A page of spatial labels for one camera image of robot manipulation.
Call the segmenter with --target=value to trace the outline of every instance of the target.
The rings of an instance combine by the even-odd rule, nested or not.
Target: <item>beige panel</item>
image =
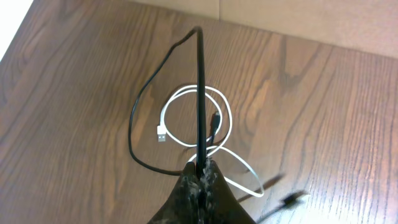
[[[218,0],[131,0],[153,6],[175,9],[190,14],[206,16],[213,19],[219,18]]]
[[[220,19],[398,58],[396,0],[220,0]]]

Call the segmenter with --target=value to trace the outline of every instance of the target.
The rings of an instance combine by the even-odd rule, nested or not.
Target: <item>white surface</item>
[[[0,61],[33,0],[0,0]]]
[[[231,112],[231,108],[229,107],[228,100],[226,99],[226,97],[224,96],[224,94],[223,94],[222,92],[220,92],[219,90],[217,90],[217,89],[215,89],[215,88],[212,88],[212,87],[209,87],[209,86],[206,86],[205,88],[206,88],[207,90],[211,90],[211,91],[213,91],[213,92],[215,92],[215,93],[217,93],[217,94],[220,95],[220,97],[224,100],[226,109],[227,109],[227,111],[228,111],[228,118],[229,118],[229,128],[228,128],[228,132],[227,132],[227,134],[226,134],[224,140],[223,140],[223,141],[221,142],[221,144],[218,145],[218,146],[210,146],[210,147],[207,147],[207,148],[206,148],[207,151],[209,151],[210,149],[214,149],[214,150],[212,150],[211,152],[209,152],[209,153],[207,154],[207,156],[211,156],[212,154],[216,153],[219,149],[222,149],[222,150],[224,150],[224,151],[230,153],[233,157],[237,158],[237,160],[239,160],[244,166],[246,166],[246,168],[248,168],[248,170],[250,170],[250,172],[251,172],[251,173],[253,174],[253,176],[256,178],[258,184],[260,185],[261,193],[259,194],[259,193],[257,193],[257,192],[252,191],[252,190],[249,190],[249,189],[243,187],[242,185],[240,185],[240,184],[238,184],[238,183],[234,182],[233,180],[230,180],[230,179],[228,179],[228,178],[226,178],[226,177],[225,177],[225,181],[227,181],[228,183],[232,184],[233,186],[239,188],[240,190],[246,192],[247,194],[253,195],[253,196],[255,196],[255,197],[262,197],[262,196],[264,195],[264,188],[263,188],[263,186],[262,186],[262,184],[261,184],[261,182],[260,182],[260,179],[259,179],[258,175],[257,175],[256,172],[254,171],[254,169],[253,169],[244,159],[240,158],[236,153],[234,153],[233,151],[230,151],[229,149],[223,147],[224,144],[227,142],[227,140],[228,140],[228,138],[229,138],[229,135],[230,135],[231,132],[232,132],[232,112]],[[170,104],[171,102],[173,102],[173,101],[176,100],[178,97],[180,97],[180,96],[182,96],[182,95],[184,95],[184,94],[187,94],[187,93],[194,93],[194,92],[196,92],[196,91],[197,91],[197,85],[187,85],[187,86],[183,86],[182,88],[180,88],[179,90],[177,90],[177,91],[170,97],[170,99],[169,99],[169,100],[167,101],[167,103],[164,105],[164,107],[163,107],[163,109],[162,109],[162,112],[160,113],[160,125],[158,126],[158,130],[159,130],[159,129],[165,130],[166,133],[167,133],[167,135],[169,135],[174,141],[176,141],[177,143],[179,143],[179,144],[181,144],[181,145],[183,145],[183,146],[185,146],[185,147],[195,147],[196,144],[188,144],[188,143],[185,143],[185,142],[183,142],[183,141],[177,139],[177,138],[167,129],[166,124],[165,124],[165,121],[164,121],[164,118],[165,118],[165,114],[166,114],[166,111],[167,111],[167,107],[169,106],[169,104]],[[220,125],[218,126],[218,128],[217,128],[217,130],[216,130],[216,134],[217,134],[218,131],[219,131],[220,128],[221,128],[221,124],[222,124],[222,120],[223,120],[223,114],[222,114],[222,112],[221,112],[221,108],[220,108],[219,104],[218,104],[209,94],[205,93],[205,95],[207,96],[207,98],[209,98],[209,99],[211,100],[211,102],[213,102],[213,104],[216,106],[216,108],[217,108],[217,110],[218,110],[218,112],[219,112],[219,114],[220,114]],[[189,159],[188,162],[191,162],[192,160],[194,160],[194,158],[196,158],[196,156],[197,156],[196,154],[193,155],[193,156]]]

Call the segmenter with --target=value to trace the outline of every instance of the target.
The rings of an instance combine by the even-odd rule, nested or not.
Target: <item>usb connector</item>
[[[166,141],[166,127],[163,125],[159,125],[157,127],[157,141],[158,142]]]

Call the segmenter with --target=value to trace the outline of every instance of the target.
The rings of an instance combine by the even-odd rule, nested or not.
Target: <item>white usb cable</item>
[[[225,181],[227,181],[228,183],[232,184],[233,186],[235,186],[235,187],[237,187],[237,188],[243,190],[243,191],[246,192],[247,194],[253,195],[253,196],[255,196],[255,197],[262,197],[262,196],[264,195],[264,188],[263,188],[263,186],[262,186],[262,184],[261,184],[261,182],[260,182],[260,179],[259,179],[258,175],[257,175],[256,172],[253,170],[253,168],[252,168],[244,159],[240,158],[237,154],[235,154],[234,152],[230,151],[229,149],[223,147],[224,144],[225,144],[225,142],[228,140],[229,135],[231,135],[231,132],[232,132],[232,112],[231,112],[231,108],[229,107],[229,103],[228,103],[226,97],[224,96],[224,94],[222,94],[222,92],[220,92],[219,90],[217,90],[217,89],[215,89],[215,88],[212,88],[212,87],[209,87],[209,86],[206,86],[205,88],[206,88],[207,90],[211,90],[211,91],[213,91],[213,92],[219,94],[220,97],[222,97],[222,99],[223,99],[224,102],[225,102],[226,109],[227,109],[227,111],[228,111],[228,118],[229,118],[229,128],[228,128],[228,132],[227,132],[225,138],[223,139],[223,141],[221,142],[220,145],[218,145],[218,146],[210,146],[210,147],[207,147],[207,149],[206,149],[207,151],[209,151],[210,149],[214,149],[214,150],[212,150],[211,152],[209,152],[209,153],[207,154],[207,156],[211,156],[211,155],[213,155],[214,153],[216,153],[218,150],[222,149],[222,150],[224,150],[224,151],[230,153],[233,157],[237,158],[237,160],[239,160],[246,168],[248,168],[249,171],[250,171],[250,172],[253,174],[253,176],[256,178],[258,184],[260,185],[261,193],[259,194],[259,193],[256,193],[256,192],[252,191],[252,190],[249,190],[249,189],[243,187],[242,185],[240,185],[240,184],[238,184],[238,183],[236,183],[236,182],[234,182],[234,181],[232,181],[232,180],[230,180],[230,179],[228,179],[228,178],[226,178],[226,177],[225,177]],[[188,144],[188,143],[185,143],[185,142],[183,142],[183,141],[177,139],[177,138],[167,129],[166,124],[165,124],[165,122],[164,122],[166,110],[167,110],[167,108],[169,107],[169,104],[170,104],[171,102],[173,102],[173,100],[177,99],[178,97],[180,97],[180,96],[182,96],[182,95],[184,95],[184,94],[187,94],[187,93],[194,93],[194,92],[196,92],[196,91],[197,91],[197,85],[187,85],[187,86],[184,86],[184,87],[180,88],[179,90],[177,90],[177,91],[170,97],[170,99],[166,102],[166,104],[164,105],[164,107],[163,107],[163,109],[162,109],[162,112],[161,112],[161,114],[160,114],[160,125],[157,127],[157,134],[158,134],[158,140],[159,140],[159,142],[165,141],[165,140],[166,140],[166,135],[169,135],[174,141],[176,141],[177,143],[179,143],[179,144],[181,144],[181,145],[183,145],[183,146],[185,146],[185,147],[195,147],[195,146],[196,146],[196,144]],[[211,102],[213,102],[213,104],[216,106],[216,108],[217,108],[217,110],[218,110],[218,112],[219,112],[219,114],[220,114],[220,125],[217,127],[217,130],[216,130],[216,134],[217,134],[218,131],[220,130],[221,124],[222,124],[222,122],[223,122],[223,114],[222,114],[222,112],[221,112],[221,108],[220,108],[219,104],[214,100],[214,98],[212,98],[208,93],[205,93],[205,95],[206,95],[207,98],[210,99]],[[196,154],[193,155],[193,156],[188,160],[188,162],[191,162],[192,160],[194,160],[194,158],[196,158],[196,156],[197,156]]]

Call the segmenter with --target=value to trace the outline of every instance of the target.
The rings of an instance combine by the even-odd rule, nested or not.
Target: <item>wood floor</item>
[[[231,105],[226,146],[264,182],[284,174],[241,203],[253,219],[304,189],[303,204],[268,223],[398,222],[398,60],[131,2],[36,0],[0,63],[0,223],[145,223],[158,211],[177,178],[131,159],[129,112],[195,25],[206,83]],[[164,169],[194,153],[159,144],[156,127],[168,96],[196,81],[195,50],[192,39],[174,51],[138,108],[134,150]],[[166,117],[191,142],[195,108],[188,95]],[[257,188],[231,156],[214,159]]]

